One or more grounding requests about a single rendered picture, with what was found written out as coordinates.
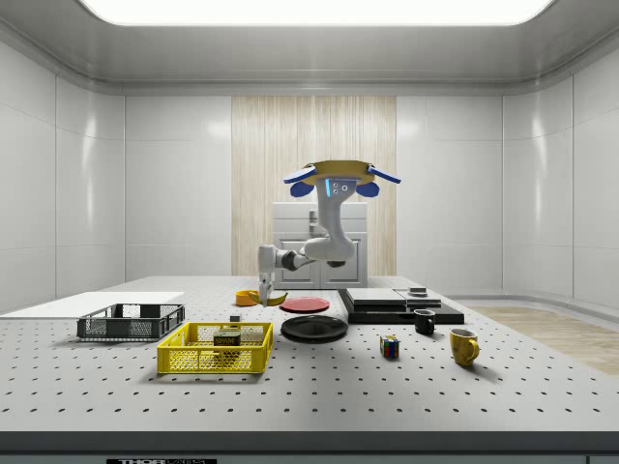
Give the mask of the banana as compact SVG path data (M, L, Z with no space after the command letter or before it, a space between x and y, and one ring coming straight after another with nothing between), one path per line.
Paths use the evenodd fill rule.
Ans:
M287 298L287 293L278 296L276 298L269 298L267 299L265 302L263 302L260 299L260 295L257 291L254 290L250 290L248 292L249 297L256 303L256 304L261 304L263 306L277 306L277 305L281 305L285 302L286 298Z

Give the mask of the red plate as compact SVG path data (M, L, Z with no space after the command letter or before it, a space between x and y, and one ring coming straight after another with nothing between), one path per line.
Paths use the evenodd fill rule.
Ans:
M280 304L280 309L292 313L316 313L329 307L329 301L317 297L294 297Z

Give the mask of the black plate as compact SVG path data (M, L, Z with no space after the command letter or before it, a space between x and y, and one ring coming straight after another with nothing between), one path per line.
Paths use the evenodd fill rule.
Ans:
M293 341L327 343L344 337L348 325L331 316L306 315L286 320L280 329L286 338Z

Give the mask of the white cabinet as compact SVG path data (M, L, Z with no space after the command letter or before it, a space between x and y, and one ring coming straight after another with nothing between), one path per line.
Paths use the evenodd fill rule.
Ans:
M278 269L275 272L276 290L317 290L365 287L368 284L367 204L345 202L340 208L343 231L355 247L346 263L332 268L314 262L296 272ZM281 249L300 250L305 241L322 237L324 231L316 226L318 207L311 202L275 202L273 204L273 244Z

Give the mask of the yellow basket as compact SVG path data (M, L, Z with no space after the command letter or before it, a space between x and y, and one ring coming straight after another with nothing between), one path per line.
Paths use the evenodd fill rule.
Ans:
M216 345L219 332L238 345ZM157 346L159 373L261 373L273 346L271 322L188 322Z

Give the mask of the dark grey basket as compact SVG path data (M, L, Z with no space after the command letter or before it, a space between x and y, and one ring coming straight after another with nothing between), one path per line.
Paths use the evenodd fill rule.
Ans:
M77 336L112 341L157 340L180 326L183 304L112 304L77 320Z

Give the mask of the yellow mug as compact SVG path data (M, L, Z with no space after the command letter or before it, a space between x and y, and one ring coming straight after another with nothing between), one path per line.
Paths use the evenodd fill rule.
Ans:
M470 366L478 358L480 347L478 335L466 329L454 328L449 333L454 361L462 366Z

